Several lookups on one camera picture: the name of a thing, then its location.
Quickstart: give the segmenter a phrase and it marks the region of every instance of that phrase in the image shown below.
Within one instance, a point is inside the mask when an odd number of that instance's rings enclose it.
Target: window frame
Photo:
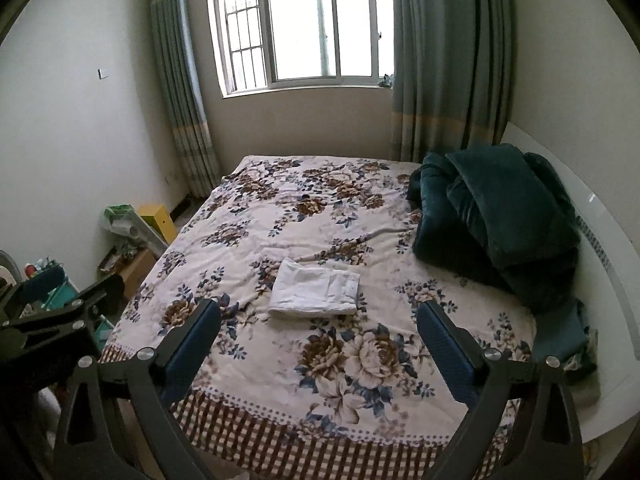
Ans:
[[[273,49],[273,34],[271,30],[271,17],[269,0],[257,0],[258,22],[260,24],[261,47],[264,57],[264,71],[267,86],[251,90],[234,89],[235,80],[230,78],[232,75],[232,59],[230,55],[230,45],[228,40],[228,30],[226,23],[221,20],[221,9],[224,11],[224,0],[212,0],[214,19],[211,21],[213,47],[216,53],[216,65],[220,80],[220,89],[223,96],[237,96],[243,94],[251,94],[255,92],[264,92],[269,90],[300,88],[308,86],[378,86],[384,74],[379,74],[378,63],[378,8],[376,0],[369,0],[369,30],[370,30],[370,47],[371,47],[371,76],[342,76],[340,70],[340,37],[338,33],[338,9],[337,1],[332,1],[332,26],[334,28],[335,43],[335,76],[319,76],[307,78],[281,79],[275,78],[275,56]]]

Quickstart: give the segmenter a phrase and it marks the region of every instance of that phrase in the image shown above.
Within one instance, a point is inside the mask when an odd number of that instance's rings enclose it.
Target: curtain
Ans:
[[[156,61],[164,100],[191,193],[208,197],[220,182],[202,105],[186,0],[151,0]]]
[[[511,0],[394,0],[390,156],[497,144],[511,82]]]

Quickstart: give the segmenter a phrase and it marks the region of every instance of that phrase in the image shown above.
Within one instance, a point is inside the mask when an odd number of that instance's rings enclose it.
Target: black metal bracket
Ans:
[[[1,293],[0,403],[64,380],[83,355],[99,356],[94,330],[102,322],[101,315],[117,310],[124,291],[122,278],[114,274],[83,290],[63,308],[21,318],[27,300],[39,298],[46,289],[43,282],[30,282],[6,285]],[[53,275],[46,283],[55,288],[58,282]]]
[[[215,480],[168,411],[188,392],[222,324],[217,302],[203,300],[158,348],[127,361],[82,357],[68,385],[54,451],[56,480],[142,480],[118,399],[130,399],[146,441],[167,480]]]
[[[555,357],[511,361],[481,349],[435,301],[420,305],[418,333],[453,397],[469,411],[424,480],[470,480],[482,464],[510,399],[520,399],[492,480],[582,480],[582,439],[573,399]]]

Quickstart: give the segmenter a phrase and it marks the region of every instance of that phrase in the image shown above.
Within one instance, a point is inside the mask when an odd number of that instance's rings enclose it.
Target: yellow box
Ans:
[[[137,213],[142,219],[148,223],[153,229],[158,231],[168,244],[175,240],[178,231],[174,223],[162,204],[148,204],[138,208]]]

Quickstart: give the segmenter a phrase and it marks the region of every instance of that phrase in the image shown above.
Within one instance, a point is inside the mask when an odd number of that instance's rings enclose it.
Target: white bed frame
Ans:
[[[582,240],[574,291],[598,330],[602,391],[599,402],[578,412],[587,442],[640,412],[640,257],[604,204],[553,153],[511,123],[502,142],[545,156],[579,215]]]

